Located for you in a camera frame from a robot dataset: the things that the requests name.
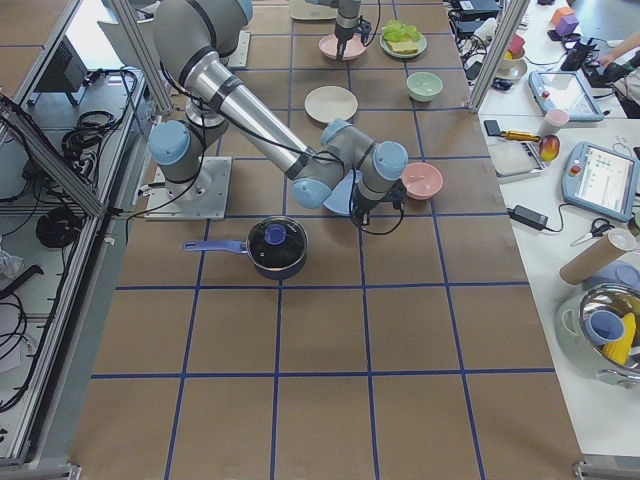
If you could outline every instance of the white table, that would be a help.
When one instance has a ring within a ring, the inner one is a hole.
[[[565,50],[560,42],[553,42],[547,35],[547,30],[553,29],[551,17],[557,8],[566,6],[566,2],[558,1],[554,5],[538,5],[536,0],[531,0],[527,9],[529,26],[526,30],[518,30],[517,34],[525,40],[527,73],[517,80],[508,92],[499,92],[489,89],[482,106],[481,114],[486,115],[531,115],[542,116],[540,107],[533,98],[533,93],[528,85],[527,78],[534,70],[560,70],[560,65],[565,59]],[[550,65],[534,65],[535,63],[551,63]],[[577,72],[584,79],[585,85],[589,85],[582,71]],[[610,89],[590,89],[594,96],[609,93]],[[607,118],[626,118],[624,110],[615,95],[597,99],[600,109],[610,111]]]
[[[534,116],[480,115],[481,120],[496,119],[503,130],[535,132],[541,119]],[[521,204],[549,216],[548,226],[560,226],[557,207],[563,203],[560,179],[569,152],[580,141],[590,141],[617,151],[640,144],[637,132],[640,120],[605,119],[581,128],[566,128],[558,133],[560,154],[539,177],[502,184],[505,204]],[[488,137],[489,151],[496,150],[500,139]],[[619,386],[587,378],[564,355],[558,346],[554,316],[556,309],[581,288],[565,283],[558,270],[590,243],[576,247],[569,244],[589,231],[596,213],[577,207],[562,209],[565,226],[561,233],[541,233],[512,221],[520,253],[531,284],[549,349],[584,454],[640,457],[640,388],[626,390]],[[621,257],[640,267],[640,256],[628,253]]]

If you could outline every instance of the green plate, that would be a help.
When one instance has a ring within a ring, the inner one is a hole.
[[[384,53],[394,58],[413,58],[425,51],[427,48],[427,39],[424,35],[420,34],[420,38],[418,39],[418,51],[416,53],[393,53],[387,45],[387,41],[382,38],[382,35],[380,35],[380,46],[384,50]]]

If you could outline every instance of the yellow tool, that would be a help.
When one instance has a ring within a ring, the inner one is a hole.
[[[636,316],[633,312],[627,313],[622,317],[622,323],[624,324],[624,335],[622,338],[615,342],[607,343],[602,347],[602,354],[618,365],[624,365],[629,356],[633,337],[636,334]]]
[[[500,132],[500,136],[507,140],[517,140],[519,142],[539,142],[540,137],[533,133],[518,132],[516,130],[508,130],[506,132]]]

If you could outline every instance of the screen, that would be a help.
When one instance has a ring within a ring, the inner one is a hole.
[[[588,147],[582,183],[576,197],[623,213],[633,162],[614,153]]]
[[[582,84],[573,73],[541,73],[540,79],[544,90],[549,92],[548,101],[555,108],[566,110],[572,116],[595,113]]]

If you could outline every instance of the lid knob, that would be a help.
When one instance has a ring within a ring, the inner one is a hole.
[[[287,238],[287,229],[279,223],[272,223],[264,231],[264,239],[269,245],[280,245]]]

